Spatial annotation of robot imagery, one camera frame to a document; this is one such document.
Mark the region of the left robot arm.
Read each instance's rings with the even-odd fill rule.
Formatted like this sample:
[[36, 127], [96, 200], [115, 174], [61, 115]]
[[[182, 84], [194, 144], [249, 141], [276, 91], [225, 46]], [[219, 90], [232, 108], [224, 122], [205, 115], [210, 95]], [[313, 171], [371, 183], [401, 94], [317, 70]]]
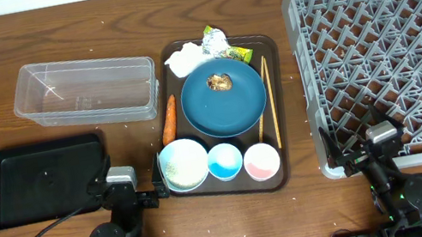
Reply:
[[138, 191], [132, 167], [112, 168], [109, 156], [101, 165], [87, 184], [87, 193], [111, 212], [111, 220], [96, 227], [89, 237], [142, 237], [143, 212], [157, 209], [160, 200], [170, 196], [166, 181], [155, 181], [150, 191]]

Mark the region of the blue plate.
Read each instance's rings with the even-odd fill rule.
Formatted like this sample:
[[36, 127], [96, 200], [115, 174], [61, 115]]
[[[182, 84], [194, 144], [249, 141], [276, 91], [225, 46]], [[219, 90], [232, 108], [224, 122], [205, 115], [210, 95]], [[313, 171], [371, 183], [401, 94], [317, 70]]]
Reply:
[[[231, 77], [232, 89], [209, 89], [207, 79], [225, 73]], [[223, 58], [194, 69], [185, 80], [179, 99], [192, 127], [204, 135], [225, 138], [239, 136], [259, 121], [267, 105], [267, 91], [253, 67]]]

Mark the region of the green snack wrapper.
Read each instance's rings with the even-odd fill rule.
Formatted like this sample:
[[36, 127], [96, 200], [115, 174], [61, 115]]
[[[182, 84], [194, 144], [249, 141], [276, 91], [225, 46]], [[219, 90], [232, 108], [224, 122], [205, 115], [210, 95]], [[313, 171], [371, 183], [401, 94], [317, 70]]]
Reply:
[[[203, 30], [203, 35], [204, 33], [206, 33], [208, 30], [211, 29], [215, 29], [214, 27], [210, 27], [210, 26], [206, 26], [205, 29]], [[251, 57], [253, 54], [253, 50], [251, 49], [246, 49], [243, 47], [236, 47], [236, 46], [231, 46], [226, 50], [226, 56], [223, 58], [230, 58], [230, 59], [236, 59], [239, 60], [241, 62], [244, 62], [246, 64], [249, 64], [251, 61]]]

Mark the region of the aluminium foil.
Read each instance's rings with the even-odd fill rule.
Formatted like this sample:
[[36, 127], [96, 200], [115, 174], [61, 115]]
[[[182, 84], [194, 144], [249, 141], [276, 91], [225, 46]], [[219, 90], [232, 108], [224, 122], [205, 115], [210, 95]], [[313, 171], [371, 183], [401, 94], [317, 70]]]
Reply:
[[223, 31], [210, 29], [203, 35], [202, 52], [212, 58], [223, 58], [229, 48], [228, 41]]

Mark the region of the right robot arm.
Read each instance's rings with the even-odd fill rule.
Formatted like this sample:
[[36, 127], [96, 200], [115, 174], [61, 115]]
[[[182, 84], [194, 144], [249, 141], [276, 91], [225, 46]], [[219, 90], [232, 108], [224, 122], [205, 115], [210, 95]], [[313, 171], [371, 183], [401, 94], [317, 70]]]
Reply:
[[401, 175], [393, 158], [402, 148], [404, 125], [370, 105], [374, 124], [358, 150], [344, 154], [324, 129], [320, 137], [329, 166], [343, 167], [348, 177], [361, 173], [370, 183], [378, 210], [389, 217], [368, 237], [422, 237], [422, 174]]

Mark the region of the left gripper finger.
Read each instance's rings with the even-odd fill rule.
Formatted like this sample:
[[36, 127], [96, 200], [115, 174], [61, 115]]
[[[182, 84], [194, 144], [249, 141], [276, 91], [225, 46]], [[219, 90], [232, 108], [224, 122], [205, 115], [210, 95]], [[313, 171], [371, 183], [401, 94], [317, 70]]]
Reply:
[[101, 164], [98, 172], [95, 175], [95, 180], [97, 183], [105, 183], [107, 181], [106, 177], [111, 167], [110, 156], [106, 156]]
[[154, 190], [158, 195], [158, 198], [168, 198], [170, 197], [170, 189], [167, 187], [166, 180], [160, 170], [160, 162], [159, 162], [159, 153], [155, 153], [153, 157], [153, 164], [152, 164], [152, 185], [154, 186]]

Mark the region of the white pink cup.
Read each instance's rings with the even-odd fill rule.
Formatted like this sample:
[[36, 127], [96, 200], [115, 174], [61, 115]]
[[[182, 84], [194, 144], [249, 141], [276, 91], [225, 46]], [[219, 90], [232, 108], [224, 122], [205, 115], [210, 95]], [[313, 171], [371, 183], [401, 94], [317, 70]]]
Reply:
[[278, 151], [266, 143], [255, 143], [250, 146], [243, 158], [245, 172], [255, 181], [273, 178], [280, 168]]

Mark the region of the orange carrot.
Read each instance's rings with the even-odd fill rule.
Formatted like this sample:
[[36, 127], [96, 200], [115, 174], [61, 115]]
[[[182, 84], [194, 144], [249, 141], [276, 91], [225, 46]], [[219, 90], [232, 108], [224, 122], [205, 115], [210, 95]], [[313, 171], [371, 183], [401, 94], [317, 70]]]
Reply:
[[177, 100], [175, 95], [171, 94], [167, 100], [166, 117], [163, 129], [163, 145], [168, 145], [175, 141], [177, 131]]

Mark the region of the white tissue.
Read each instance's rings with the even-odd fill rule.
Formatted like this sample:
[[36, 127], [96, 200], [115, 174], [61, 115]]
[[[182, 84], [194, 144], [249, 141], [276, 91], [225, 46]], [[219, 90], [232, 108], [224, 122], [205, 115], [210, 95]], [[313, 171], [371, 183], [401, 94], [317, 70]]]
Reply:
[[204, 64], [212, 58], [209, 54], [202, 52], [201, 46], [187, 42], [183, 44], [180, 51], [173, 52], [165, 61], [165, 65], [169, 66], [177, 78], [185, 78], [200, 64]]

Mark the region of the brown food scrap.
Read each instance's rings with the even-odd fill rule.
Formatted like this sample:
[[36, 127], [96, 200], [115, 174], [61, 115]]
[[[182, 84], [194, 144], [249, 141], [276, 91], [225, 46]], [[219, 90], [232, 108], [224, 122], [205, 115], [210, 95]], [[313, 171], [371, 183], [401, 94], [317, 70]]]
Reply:
[[227, 75], [226, 73], [222, 74], [222, 75], [211, 75], [208, 79], [207, 79], [207, 86], [209, 87], [209, 89], [213, 90], [213, 91], [226, 91], [226, 90], [231, 90], [232, 89], [232, 80], [231, 77], [229, 75]]

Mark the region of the light blue cup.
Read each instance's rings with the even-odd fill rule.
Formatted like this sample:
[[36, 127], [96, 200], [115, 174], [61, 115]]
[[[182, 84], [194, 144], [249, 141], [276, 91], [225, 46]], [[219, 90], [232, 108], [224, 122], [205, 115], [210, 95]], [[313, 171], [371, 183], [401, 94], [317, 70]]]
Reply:
[[208, 171], [223, 182], [233, 180], [242, 166], [242, 154], [230, 143], [217, 144], [208, 152]]

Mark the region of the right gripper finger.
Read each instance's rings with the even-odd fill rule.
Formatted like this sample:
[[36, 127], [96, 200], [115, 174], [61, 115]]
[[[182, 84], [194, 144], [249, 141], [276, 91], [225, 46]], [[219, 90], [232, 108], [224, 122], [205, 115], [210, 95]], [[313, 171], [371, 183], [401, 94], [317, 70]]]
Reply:
[[343, 158], [343, 154], [340, 148], [338, 148], [334, 140], [329, 136], [329, 134], [322, 127], [319, 127], [318, 131], [323, 141], [323, 146], [326, 150], [326, 156], [327, 156], [329, 167], [330, 168], [340, 167], [342, 165], [341, 160]]
[[368, 105], [369, 112], [371, 112], [372, 119], [377, 123], [381, 124], [383, 121], [390, 122], [397, 130], [403, 129], [403, 124], [398, 120], [393, 119], [384, 112], [377, 109], [372, 103]]

